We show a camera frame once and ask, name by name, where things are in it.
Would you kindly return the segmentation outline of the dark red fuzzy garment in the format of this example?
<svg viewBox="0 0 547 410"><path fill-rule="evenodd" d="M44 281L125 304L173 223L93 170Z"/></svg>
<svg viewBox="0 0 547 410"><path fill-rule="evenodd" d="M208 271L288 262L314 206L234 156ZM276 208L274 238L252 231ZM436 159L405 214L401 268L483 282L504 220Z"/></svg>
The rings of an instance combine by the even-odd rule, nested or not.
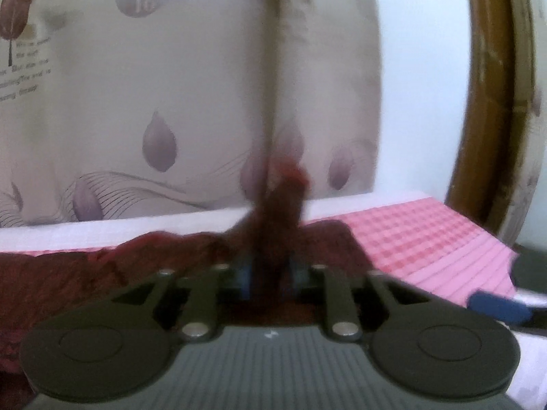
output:
<svg viewBox="0 0 547 410"><path fill-rule="evenodd" d="M223 233L179 236L154 231L112 250L1 256L1 371L21 373L19 348L39 322L172 269L189 276L217 263L251 266L250 304L244 314L261 323L302 315L290 299L295 261L327 265L349 275L373 269L348 225L322 220L301 225L309 179L288 159L272 165L275 184L250 214Z"/></svg>

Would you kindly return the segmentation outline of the pink checked bed sheet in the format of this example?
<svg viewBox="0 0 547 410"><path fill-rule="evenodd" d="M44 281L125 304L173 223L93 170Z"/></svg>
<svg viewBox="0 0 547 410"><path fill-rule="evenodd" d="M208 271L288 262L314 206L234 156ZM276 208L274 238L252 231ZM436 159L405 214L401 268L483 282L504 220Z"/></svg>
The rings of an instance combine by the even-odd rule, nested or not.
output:
<svg viewBox="0 0 547 410"><path fill-rule="evenodd" d="M15 256L93 253L151 231L224 231L243 210L4 229L1 250ZM346 223L374 265L464 301L484 288L515 294L513 252L441 202L408 193L310 202L304 218ZM230 330L211 351L191 350L157 384L112 403L115 409L432 409L435 403L390 384L352 348L315 329Z"/></svg>

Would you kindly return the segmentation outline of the beige leaf print curtain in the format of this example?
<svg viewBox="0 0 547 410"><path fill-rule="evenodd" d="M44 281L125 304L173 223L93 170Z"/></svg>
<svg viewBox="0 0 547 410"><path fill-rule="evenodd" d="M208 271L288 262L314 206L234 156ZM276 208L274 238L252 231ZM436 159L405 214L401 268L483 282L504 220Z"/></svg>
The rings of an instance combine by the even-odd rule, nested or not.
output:
<svg viewBox="0 0 547 410"><path fill-rule="evenodd" d="M1 224L368 193L376 0L1 0Z"/></svg>

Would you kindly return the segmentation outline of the brown wooden frame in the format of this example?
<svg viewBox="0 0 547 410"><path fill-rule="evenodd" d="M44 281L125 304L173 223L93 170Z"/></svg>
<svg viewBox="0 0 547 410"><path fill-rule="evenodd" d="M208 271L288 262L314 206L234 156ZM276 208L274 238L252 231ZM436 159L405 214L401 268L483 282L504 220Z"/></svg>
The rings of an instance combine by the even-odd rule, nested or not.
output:
<svg viewBox="0 0 547 410"><path fill-rule="evenodd" d="M546 0L469 0L471 65L446 202L517 241L546 156Z"/></svg>

